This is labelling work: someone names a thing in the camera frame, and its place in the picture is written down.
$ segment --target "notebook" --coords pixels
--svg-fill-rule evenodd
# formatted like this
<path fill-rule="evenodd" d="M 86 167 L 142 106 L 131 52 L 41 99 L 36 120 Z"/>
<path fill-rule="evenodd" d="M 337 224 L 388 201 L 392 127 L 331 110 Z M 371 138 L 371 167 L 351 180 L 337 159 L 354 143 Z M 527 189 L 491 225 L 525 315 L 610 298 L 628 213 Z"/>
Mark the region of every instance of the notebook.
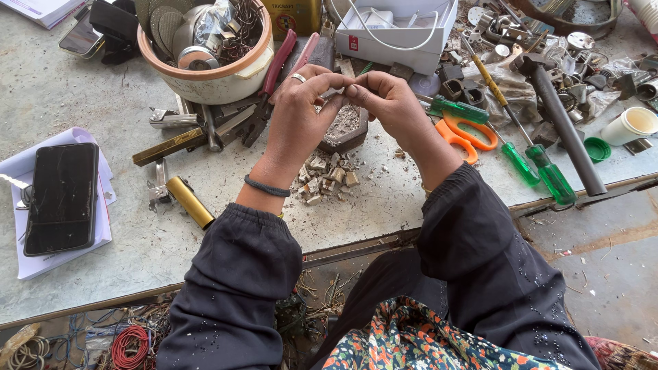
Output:
<path fill-rule="evenodd" d="M 23 14 L 47 29 L 84 5 L 87 0 L 0 0 L 0 3 Z"/>
<path fill-rule="evenodd" d="M 53 136 L 44 142 L 26 149 L 15 156 L 0 162 L 0 174 L 5 174 L 18 182 L 32 183 L 34 175 L 35 154 L 38 148 L 43 146 L 75 144 L 75 143 L 95 143 L 96 140 L 85 129 L 74 127 L 64 131 L 61 134 Z M 17 211 L 16 205 L 20 201 L 20 188 L 12 182 L 11 195 L 12 207 L 14 208 L 14 218 L 16 220 L 16 254 L 18 256 L 18 278 L 20 280 L 29 280 L 40 274 L 61 266 L 81 255 L 93 251 L 112 240 L 110 232 L 110 219 L 107 213 L 107 206 L 116 201 L 116 195 L 110 179 L 114 177 L 110 170 L 107 160 L 102 150 L 99 152 L 98 160 L 98 198 L 96 201 L 96 225 L 94 244 L 82 250 L 63 251 L 50 255 L 39 255 L 36 257 L 26 257 L 23 254 L 23 243 L 25 241 L 25 229 L 28 224 L 28 211 Z"/>

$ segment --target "yellow tin can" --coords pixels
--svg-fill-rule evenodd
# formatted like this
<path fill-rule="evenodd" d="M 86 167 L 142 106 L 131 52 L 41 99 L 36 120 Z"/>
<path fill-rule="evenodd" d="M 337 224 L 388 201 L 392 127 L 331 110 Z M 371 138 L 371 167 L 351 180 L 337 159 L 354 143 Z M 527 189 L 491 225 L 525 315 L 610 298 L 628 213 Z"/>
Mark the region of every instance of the yellow tin can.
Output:
<path fill-rule="evenodd" d="M 288 29 L 298 36 L 320 31 L 321 0 L 263 0 L 272 19 L 274 40 L 283 41 Z"/>

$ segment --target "black sleeve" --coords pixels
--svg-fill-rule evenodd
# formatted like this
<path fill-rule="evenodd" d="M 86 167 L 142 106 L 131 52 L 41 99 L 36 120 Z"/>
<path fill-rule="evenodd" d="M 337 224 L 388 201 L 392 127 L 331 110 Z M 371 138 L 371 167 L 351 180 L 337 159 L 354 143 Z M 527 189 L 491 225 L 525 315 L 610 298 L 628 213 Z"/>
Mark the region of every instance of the black sleeve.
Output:
<path fill-rule="evenodd" d="M 283 343 L 274 302 L 301 272 L 301 248 L 277 216 L 228 205 L 206 233 L 170 309 L 157 368 L 269 369 Z"/>
<path fill-rule="evenodd" d="M 575 370 L 599 364 L 565 313 L 565 280 L 523 240 L 505 204 L 464 163 L 422 208 L 422 272 L 447 281 L 451 324 Z"/>

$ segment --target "orange scissors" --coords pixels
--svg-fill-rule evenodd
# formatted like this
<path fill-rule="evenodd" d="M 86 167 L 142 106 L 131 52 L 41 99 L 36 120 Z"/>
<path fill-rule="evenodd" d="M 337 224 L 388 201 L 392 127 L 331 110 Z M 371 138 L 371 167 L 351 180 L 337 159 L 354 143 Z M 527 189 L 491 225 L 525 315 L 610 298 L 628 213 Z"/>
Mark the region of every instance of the orange scissors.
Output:
<path fill-rule="evenodd" d="M 466 119 L 454 117 L 447 111 L 443 111 L 443 119 L 437 116 L 430 116 L 430 118 L 432 119 L 432 123 L 434 123 L 434 128 L 436 128 L 448 144 L 457 144 L 466 150 L 468 157 L 465 161 L 470 165 L 478 160 L 478 152 L 475 151 L 476 147 L 482 150 L 493 150 L 498 146 L 498 137 L 496 137 L 491 129 L 483 124 L 476 124 Z M 485 144 L 482 140 L 462 130 L 457 126 L 459 123 L 465 123 L 479 130 L 489 138 L 491 143 Z"/>

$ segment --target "grey table surface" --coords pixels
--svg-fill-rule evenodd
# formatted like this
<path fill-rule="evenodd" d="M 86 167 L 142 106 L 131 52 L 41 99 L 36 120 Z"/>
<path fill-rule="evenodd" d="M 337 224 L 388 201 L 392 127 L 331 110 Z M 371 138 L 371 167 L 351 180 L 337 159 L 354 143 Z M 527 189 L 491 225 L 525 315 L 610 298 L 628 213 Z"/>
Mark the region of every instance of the grey table surface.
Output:
<path fill-rule="evenodd" d="M 148 210 L 146 183 L 154 181 L 155 166 L 138 167 L 131 160 L 133 154 L 175 135 L 148 124 L 148 107 L 175 109 L 174 94 L 141 58 L 106 66 L 99 58 L 85 61 L 58 50 L 57 42 L 73 23 L 69 17 L 49 31 L 0 7 L 0 158 L 73 126 L 89 130 L 114 172 L 118 200 L 109 206 L 113 240 L 32 280 L 18 280 L 11 193 L 9 183 L 0 182 L 0 259 L 5 261 L 0 270 L 0 324 L 182 282 L 204 235 L 177 203 L 160 206 L 157 214 Z M 597 47 L 608 55 L 626 51 L 636 56 L 652 52 L 655 43 L 624 10 L 616 30 Z M 640 102 L 615 103 L 581 129 L 597 136 L 611 117 L 630 105 Z M 514 128 L 501 132 L 525 148 Z M 220 215 L 264 151 L 267 133 L 251 149 L 236 142 L 222 153 L 202 147 L 170 155 L 169 175 L 187 178 L 206 207 Z M 353 151 L 359 163 L 366 164 L 360 165 L 361 185 L 347 202 L 329 199 L 308 207 L 299 199 L 286 201 L 284 220 L 303 252 L 421 225 L 425 198 L 420 176 L 410 158 L 393 156 L 396 148 L 395 140 L 374 122 L 365 143 Z M 477 168 L 505 204 L 549 197 L 543 184 L 526 187 L 500 151 L 479 152 Z M 651 174 L 658 172 L 655 153 L 633 157 L 623 147 L 614 147 L 612 157 L 596 169 L 606 184 Z M 553 146 L 549 154 L 573 188 L 582 189 L 566 152 Z M 388 172 L 381 173 L 382 166 Z M 367 180 L 371 169 L 374 178 Z"/>

